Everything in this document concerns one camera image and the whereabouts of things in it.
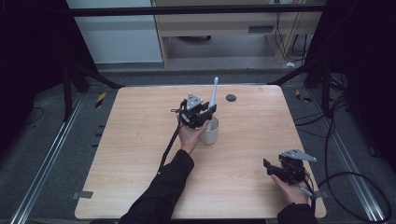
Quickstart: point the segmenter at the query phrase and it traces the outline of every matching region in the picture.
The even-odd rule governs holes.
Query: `black pole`
[[[115,7],[115,8],[70,8],[49,13],[72,17],[139,16],[172,14],[213,13],[259,13],[259,12],[315,12],[324,11],[326,4],[286,5],[233,5],[233,6],[188,6],[188,7]]]

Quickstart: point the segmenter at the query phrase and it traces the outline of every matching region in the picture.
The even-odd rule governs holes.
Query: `gray floor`
[[[215,76],[219,77],[221,84],[265,84],[283,77],[293,69],[275,62],[262,35],[212,36],[212,39],[206,42],[191,40],[186,42],[185,39],[174,38],[172,44],[170,60],[166,68],[142,68],[139,65],[133,72],[107,71],[102,75],[127,86],[211,84]],[[72,195],[82,190],[100,141],[100,133],[103,131],[101,126],[106,124],[117,94],[117,90],[112,90],[93,79],[88,78],[88,80],[91,84],[88,93],[74,91],[75,99],[83,97],[80,110],[55,163],[51,166],[40,194],[34,199],[29,222],[83,223],[74,216],[77,200],[73,199]],[[304,75],[300,75],[282,86],[296,124],[317,118],[318,113],[321,112],[318,107],[320,87],[305,91],[303,80]],[[306,93],[313,102],[301,100],[296,96],[296,90]],[[101,108],[94,108],[98,95],[103,91],[106,92],[103,105]],[[333,99],[340,95],[340,92],[332,91]],[[37,95],[35,98],[37,108],[10,146],[13,153],[1,160],[0,219],[3,220],[2,223],[8,223],[17,211],[61,129],[64,115],[63,99],[61,85]],[[297,127],[304,150],[318,158],[318,162],[311,163],[317,181],[325,179],[324,161],[327,158],[330,175],[345,170],[357,170],[372,179],[394,206],[396,176],[385,160],[370,156],[369,145],[353,115],[347,111],[347,105],[334,113],[336,131],[330,138],[326,156],[325,136],[329,122],[328,119],[320,119],[318,122]],[[387,214],[384,200],[375,189],[369,187],[371,193],[369,195],[373,196],[372,201],[375,203],[365,206],[363,204],[367,198],[361,197],[359,182],[358,186],[353,185],[356,183],[355,179],[342,176],[332,180],[331,183],[336,198],[359,216],[367,218],[367,211],[375,208],[375,203],[384,215]],[[325,199],[324,202],[328,214],[319,221],[320,223],[363,223],[342,209],[332,197]],[[396,223],[395,218],[393,217],[388,223]]]

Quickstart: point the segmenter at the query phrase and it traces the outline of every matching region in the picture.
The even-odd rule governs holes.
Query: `wooden table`
[[[119,218],[147,189],[177,127],[178,108],[190,92],[207,102],[212,86],[133,87],[119,90],[80,198],[76,217]],[[226,96],[236,96],[228,102]],[[219,138],[199,143],[195,167],[173,218],[271,218],[286,206],[262,165],[280,166],[284,150],[303,149],[282,90],[278,86],[218,86]],[[167,162],[180,148],[178,139]],[[312,174],[308,162],[304,162]],[[324,217],[317,201],[317,217]]]

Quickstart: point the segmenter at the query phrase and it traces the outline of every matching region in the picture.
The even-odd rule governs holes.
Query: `plastic cup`
[[[218,133],[219,133],[219,120],[216,117],[212,117],[212,127],[210,130],[206,130],[204,133],[200,135],[201,142],[211,145],[218,140]]]

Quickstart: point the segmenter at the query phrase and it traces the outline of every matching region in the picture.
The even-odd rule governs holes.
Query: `white stick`
[[[216,104],[216,90],[218,87],[219,78],[215,77],[215,86],[213,87],[212,98],[210,98],[208,109]],[[211,131],[212,129],[212,120],[207,123],[207,130]]]

